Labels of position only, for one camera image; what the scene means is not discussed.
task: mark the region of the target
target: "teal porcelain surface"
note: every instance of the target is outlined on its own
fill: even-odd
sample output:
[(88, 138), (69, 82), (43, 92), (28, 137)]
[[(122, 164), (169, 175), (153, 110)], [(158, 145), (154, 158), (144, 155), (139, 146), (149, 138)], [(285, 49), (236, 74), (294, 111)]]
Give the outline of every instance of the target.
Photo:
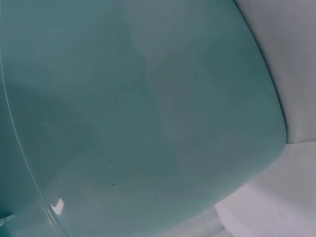
[(285, 144), (232, 0), (3, 0), (0, 44), (3, 236), (155, 237)]

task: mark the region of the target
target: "white fabric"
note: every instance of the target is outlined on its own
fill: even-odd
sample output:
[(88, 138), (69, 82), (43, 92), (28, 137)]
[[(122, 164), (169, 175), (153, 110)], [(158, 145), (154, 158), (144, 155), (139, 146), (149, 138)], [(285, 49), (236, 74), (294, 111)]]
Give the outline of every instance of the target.
[(272, 73), (288, 142), (316, 139), (316, 1), (237, 0)]
[(234, 237), (315, 237), (316, 142), (286, 145), (281, 158), (216, 208)]
[(315, 237), (316, 1), (236, 1), (269, 66), (291, 144), (217, 211), (235, 237)]

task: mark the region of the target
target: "glossy ceramic surface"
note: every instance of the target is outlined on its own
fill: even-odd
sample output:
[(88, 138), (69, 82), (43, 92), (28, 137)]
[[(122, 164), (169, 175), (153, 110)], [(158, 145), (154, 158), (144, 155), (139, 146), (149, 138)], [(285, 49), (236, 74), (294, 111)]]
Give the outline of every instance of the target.
[(4, 0), (0, 212), (8, 237), (153, 237), (285, 143), (232, 0)]

